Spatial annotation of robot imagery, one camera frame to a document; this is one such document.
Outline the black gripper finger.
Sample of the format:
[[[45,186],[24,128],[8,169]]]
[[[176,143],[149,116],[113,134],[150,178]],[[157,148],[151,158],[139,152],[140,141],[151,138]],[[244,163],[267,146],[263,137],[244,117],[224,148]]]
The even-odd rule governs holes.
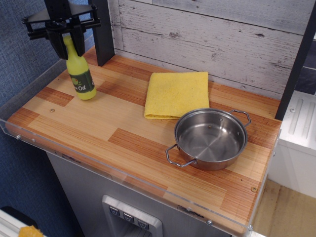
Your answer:
[[[83,56],[85,53],[85,44],[84,44],[84,33],[86,29],[81,24],[79,25],[72,25],[70,30],[70,35],[77,52],[78,56]]]
[[[57,53],[58,57],[64,60],[68,59],[68,53],[63,41],[62,34],[52,30],[46,30],[47,39]]]

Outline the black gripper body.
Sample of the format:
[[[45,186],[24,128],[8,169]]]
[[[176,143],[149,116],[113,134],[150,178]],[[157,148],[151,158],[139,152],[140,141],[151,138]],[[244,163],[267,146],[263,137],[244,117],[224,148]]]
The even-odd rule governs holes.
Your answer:
[[[27,27],[27,34],[31,40],[46,38],[50,33],[71,34],[79,39],[87,29],[100,27],[97,6],[83,5],[68,0],[46,0],[46,8],[22,19]]]

